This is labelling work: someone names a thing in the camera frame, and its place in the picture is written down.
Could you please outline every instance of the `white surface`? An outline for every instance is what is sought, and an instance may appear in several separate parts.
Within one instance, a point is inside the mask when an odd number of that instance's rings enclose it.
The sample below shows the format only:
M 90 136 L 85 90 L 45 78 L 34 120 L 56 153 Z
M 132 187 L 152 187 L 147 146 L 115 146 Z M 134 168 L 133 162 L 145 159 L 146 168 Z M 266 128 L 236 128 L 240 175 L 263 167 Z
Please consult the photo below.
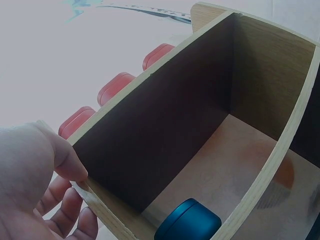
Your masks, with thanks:
M 320 1 L 207 1 L 273 20 L 319 39 Z M 130 3 L 189 13 L 195 2 Z M 137 76 L 147 53 L 162 43 L 177 45 L 192 33 L 189 24 L 141 12 L 84 9 L 83 14 L 65 24 L 73 13 L 60 0 L 1 3 L 0 126 L 42 119 L 57 131 L 80 107 L 98 110 L 98 91 L 115 75 L 129 72 Z

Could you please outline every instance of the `finger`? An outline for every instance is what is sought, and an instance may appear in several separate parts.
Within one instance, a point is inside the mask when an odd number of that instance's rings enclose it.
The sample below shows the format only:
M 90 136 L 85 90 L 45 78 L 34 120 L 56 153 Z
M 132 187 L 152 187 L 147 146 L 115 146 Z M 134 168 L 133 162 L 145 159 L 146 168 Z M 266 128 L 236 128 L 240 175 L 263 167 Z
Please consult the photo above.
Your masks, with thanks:
M 50 183 L 43 197 L 36 205 L 36 209 L 39 211 L 41 216 L 45 215 L 57 206 L 62 201 L 67 189 L 69 188 L 71 188 L 71 183 L 61 176 L 57 176 L 53 182 Z
M 66 240 L 95 240 L 98 235 L 98 221 L 90 208 L 84 208 L 79 216 L 78 226 Z
M 84 181 L 88 172 L 67 140 L 53 133 L 41 124 L 34 123 L 49 140 L 54 151 L 54 168 L 57 174 L 70 181 Z
M 78 219 L 82 205 L 82 198 L 74 188 L 69 188 L 63 197 L 61 208 L 49 220 L 46 220 L 48 227 L 65 238 Z

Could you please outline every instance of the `wooden divider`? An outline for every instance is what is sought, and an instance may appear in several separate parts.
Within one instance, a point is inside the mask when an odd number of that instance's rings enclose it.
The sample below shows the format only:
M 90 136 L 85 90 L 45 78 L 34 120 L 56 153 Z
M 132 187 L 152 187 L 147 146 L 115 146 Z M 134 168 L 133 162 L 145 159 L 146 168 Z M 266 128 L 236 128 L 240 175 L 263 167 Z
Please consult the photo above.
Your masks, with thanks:
M 233 23 L 232 12 L 221 14 L 122 89 L 68 139 L 90 176 L 73 186 L 120 240 L 151 240 L 155 229 L 106 189 L 138 211 L 144 209 L 228 115 Z

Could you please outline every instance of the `blue lid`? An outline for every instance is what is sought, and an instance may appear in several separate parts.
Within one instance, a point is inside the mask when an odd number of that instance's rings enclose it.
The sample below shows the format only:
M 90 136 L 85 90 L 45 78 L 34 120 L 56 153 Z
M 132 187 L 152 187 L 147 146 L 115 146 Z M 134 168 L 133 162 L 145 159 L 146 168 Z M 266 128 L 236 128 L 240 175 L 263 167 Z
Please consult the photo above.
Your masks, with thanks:
M 163 221 L 154 234 L 154 240 L 161 240 L 174 223 L 193 205 L 197 203 L 193 198 L 181 203 L 170 215 Z
M 162 240 L 210 240 L 221 225 L 221 219 L 198 202 L 179 217 Z

